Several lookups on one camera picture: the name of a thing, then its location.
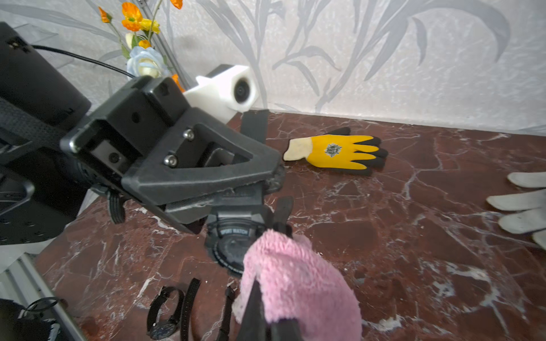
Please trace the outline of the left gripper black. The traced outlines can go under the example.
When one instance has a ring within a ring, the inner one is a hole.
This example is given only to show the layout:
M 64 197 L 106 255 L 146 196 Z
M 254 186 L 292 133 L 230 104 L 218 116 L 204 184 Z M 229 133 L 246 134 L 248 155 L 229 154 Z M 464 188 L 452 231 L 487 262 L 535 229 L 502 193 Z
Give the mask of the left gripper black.
M 97 182 L 128 192 L 179 230 L 260 234 L 276 150 L 220 122 L 200 122 L 173 80 L 129 81 L 61 139 Z

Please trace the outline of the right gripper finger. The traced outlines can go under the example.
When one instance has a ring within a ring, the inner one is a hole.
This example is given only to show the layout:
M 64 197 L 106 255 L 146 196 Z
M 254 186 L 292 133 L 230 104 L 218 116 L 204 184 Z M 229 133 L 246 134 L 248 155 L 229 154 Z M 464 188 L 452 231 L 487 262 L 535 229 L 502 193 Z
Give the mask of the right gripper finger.
M 254 280 L 243 320 L 238 333 L 239 341 L 266 341 L 267 323 L 260 283 Z

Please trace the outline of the pink fluffy cloth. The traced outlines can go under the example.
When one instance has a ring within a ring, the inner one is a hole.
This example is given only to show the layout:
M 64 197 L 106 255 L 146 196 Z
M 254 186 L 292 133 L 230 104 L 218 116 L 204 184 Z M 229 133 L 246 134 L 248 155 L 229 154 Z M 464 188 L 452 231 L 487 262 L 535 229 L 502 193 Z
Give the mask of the pink fluffy cloth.
M 267 230 L 247 251 L 240 293 L 232 308 L 243 322 L 254 282 L 268 323 L 295 319 L 304 340 L 360 340 L 361 310 L 341 272 L 304 235 Z

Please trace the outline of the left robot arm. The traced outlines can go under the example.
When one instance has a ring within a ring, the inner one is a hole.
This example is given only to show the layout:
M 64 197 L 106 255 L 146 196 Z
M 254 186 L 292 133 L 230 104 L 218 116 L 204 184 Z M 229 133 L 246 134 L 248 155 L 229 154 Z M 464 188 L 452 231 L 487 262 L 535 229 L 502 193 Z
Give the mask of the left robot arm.
M 267 113 L 242 65 L 180 91 L 131 77 L 96 110 L 8 24 L 1 24 L 1 243 L 42 242 L 75 220 L 88 190 L 113 223 L 132 200 L 185 233 L 254 240 L 274 226 L 264 197 L 282 187 Z

